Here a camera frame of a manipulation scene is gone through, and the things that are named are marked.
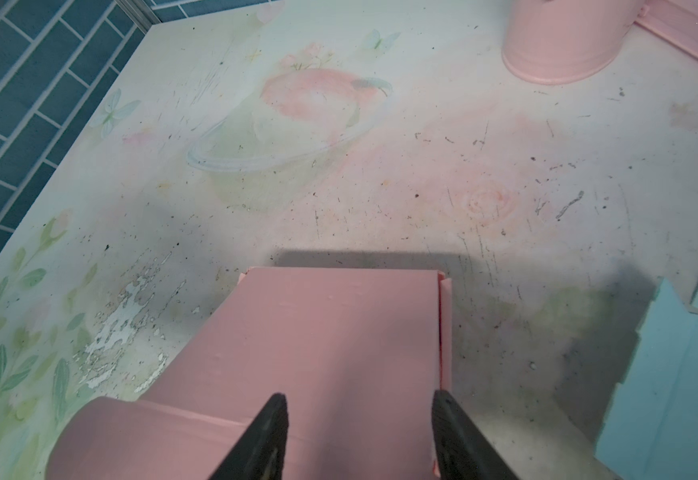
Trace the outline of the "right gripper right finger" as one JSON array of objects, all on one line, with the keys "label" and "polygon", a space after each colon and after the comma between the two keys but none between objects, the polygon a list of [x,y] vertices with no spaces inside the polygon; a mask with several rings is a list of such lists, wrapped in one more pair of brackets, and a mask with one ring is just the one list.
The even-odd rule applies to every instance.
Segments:
[{"label": "right gripper right finger", "polygon": [[519,479],[448,391],[434,393],[431,418],[441,479]]}]

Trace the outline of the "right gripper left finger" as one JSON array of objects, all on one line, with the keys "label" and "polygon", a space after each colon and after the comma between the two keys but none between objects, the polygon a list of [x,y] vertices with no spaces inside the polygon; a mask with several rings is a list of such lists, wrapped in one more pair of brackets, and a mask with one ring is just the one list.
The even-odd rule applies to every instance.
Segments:
[{"label": "right gripper left finger", "polygon": [[286,396],[273,394],[265,403],[210,480],[283,478],[289,415]]}]

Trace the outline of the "pink paper box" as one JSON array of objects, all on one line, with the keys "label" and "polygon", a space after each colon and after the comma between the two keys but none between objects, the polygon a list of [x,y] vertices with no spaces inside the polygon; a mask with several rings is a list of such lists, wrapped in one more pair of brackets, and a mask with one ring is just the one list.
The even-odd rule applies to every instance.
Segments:
[{"label": "pink paper box", "polygon": [[451,334],[439,271],[253,268],[138,399],[73,416],[46,477],[206,479],[281,393],[286,478],[432,479]]}]

